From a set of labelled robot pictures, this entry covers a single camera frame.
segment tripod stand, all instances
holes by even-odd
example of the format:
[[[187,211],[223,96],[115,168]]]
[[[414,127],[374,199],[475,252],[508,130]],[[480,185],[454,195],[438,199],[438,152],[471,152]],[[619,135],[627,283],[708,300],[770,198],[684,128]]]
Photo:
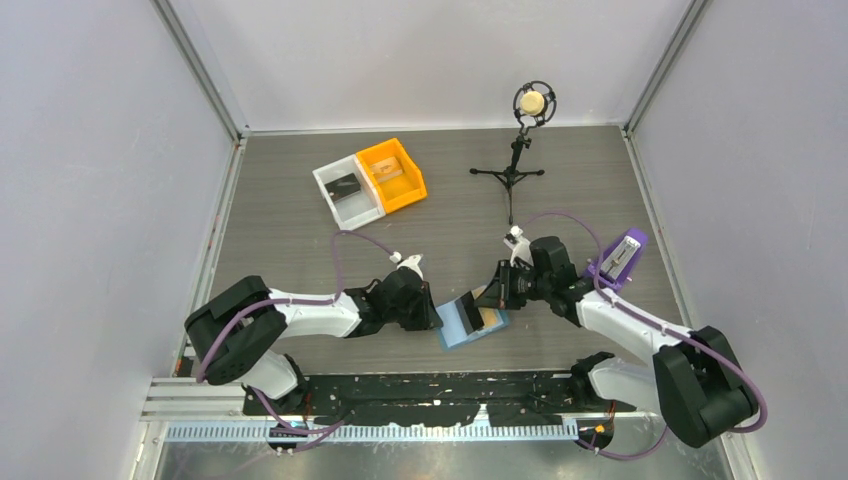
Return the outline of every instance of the tripod stand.
[[[532,140],[527,137],[527,134],[524,132],[524,129],[519,131],[518,136],[515,137],[515,141],[510,144],[512,147],[512,161],[509,166],[506,167],[502,172],[496,172],[494,170],[477,170],[476,168],[472,168],[469,170],[472,175],[477,175],[478,173],[482,173],[485,175],[491,175],[498,179],[501,184],[503,184],[504,188],[506,188],[506,193],[509,196],[509,224],[512,225],[512,187],[515,186],[516,183],[524,180],[528,175],[544,175],[544,170],[536,170],[535,172],[522,172],[518,170],[518,160],[521,158],[521,151],[525,148],[530,148],[530,142]]]

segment white wall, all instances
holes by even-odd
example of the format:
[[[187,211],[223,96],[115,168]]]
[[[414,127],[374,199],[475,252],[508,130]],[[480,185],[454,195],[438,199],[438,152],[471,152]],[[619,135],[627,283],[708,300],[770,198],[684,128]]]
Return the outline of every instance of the white wall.
[[[230,141],[150,2],[3,2],[0,27],[0,477],[114,480]]]
[[[623,123],[689,0],[183,0],[253,130]]]
[[[763,479],[848,470],[846,18],[713,2],[636,135],[690,306],[768,400]]]

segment microphone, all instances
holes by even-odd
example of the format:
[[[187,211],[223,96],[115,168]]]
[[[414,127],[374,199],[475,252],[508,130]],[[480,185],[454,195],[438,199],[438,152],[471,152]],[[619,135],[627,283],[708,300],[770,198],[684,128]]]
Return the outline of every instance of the microphone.
[[[548,102],[545,100],[545,97],[535,90],[525,93],[519,101],[521,111],[527,115],[539,115],[545,111],[545,107],[547,106]]]

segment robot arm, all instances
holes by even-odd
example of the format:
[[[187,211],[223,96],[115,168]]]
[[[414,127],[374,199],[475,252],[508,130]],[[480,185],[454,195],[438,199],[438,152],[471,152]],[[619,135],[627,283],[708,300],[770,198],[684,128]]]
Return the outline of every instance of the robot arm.
[[[212,385],[233,381],[261,390],[281,408],[296,406],[306,380],[294,360],[269,349],[279,339],[302,335],[354,338],[373,335],[386,323],[407,331],[440,327],[419,263],[420,255],[400,261],[382,281],[345,289],[335,295],[301,295],[270,289],[258,276],[245,277],[195,311],[186,332],[200,358],[230,320],[242,309],[263,300],[294,299],[255,310],[242,320],[214,353],[206,378]]]
[[[475,305],[518,310],[528,300],[544,300],[554,314],[623,346],[648,366],[631,365],[602,353],[586,359],[588,363],[582,361],[576,370],[588,377],[595,395],[661,414],[678,438],[697,448],[755,415],[759,405],[738,376],[667,333],[690,337],[738,366],[721,332],[712,327],[693,331],[669,323],[615,293],[645,243],[645,238],[632,232],[605,251],[603,264],[593,263],[578,275],[557,237],[531,242],[520,228],[512,227],[504,237],[512,255],[498,263],[494,279]],[[594,268],[601,269],[604,296],[595,290]],[[644,315],[661,328],[652,328],[624,310]]]

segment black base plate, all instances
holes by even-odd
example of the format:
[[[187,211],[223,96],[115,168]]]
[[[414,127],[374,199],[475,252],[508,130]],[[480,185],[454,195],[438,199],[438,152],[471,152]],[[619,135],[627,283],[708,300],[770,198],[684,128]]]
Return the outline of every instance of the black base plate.
[[[606,400],[585,400],[568,372],[474,372],[391,375],[312,375],[304,402],[279,414],[316,416],[329,425],[452,426],[471,423],[482,404],[492,426],[554,425],[561,413],[605,412]],[[618,411],[633,408],[619,402]],[[244,414],[267,416],[245,396]]]

